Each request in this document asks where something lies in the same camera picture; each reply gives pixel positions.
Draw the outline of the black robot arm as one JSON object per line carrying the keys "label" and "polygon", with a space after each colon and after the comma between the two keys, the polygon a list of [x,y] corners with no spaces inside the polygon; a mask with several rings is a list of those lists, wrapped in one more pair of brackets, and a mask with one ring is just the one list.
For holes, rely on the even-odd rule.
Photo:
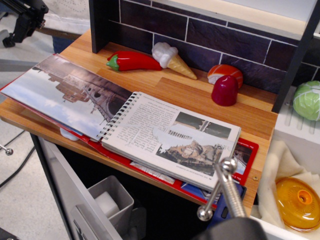
{"label": "black robot arm", "polygon": [[13,33],[9,33],[2,40],[5,48],[14,47],[15,43],[22,43],[25,38],[31,37],[36,29],[41,29],[45,25],[44,16],[49,12],[49,8],[43,0],[0,2],[18,15]]}

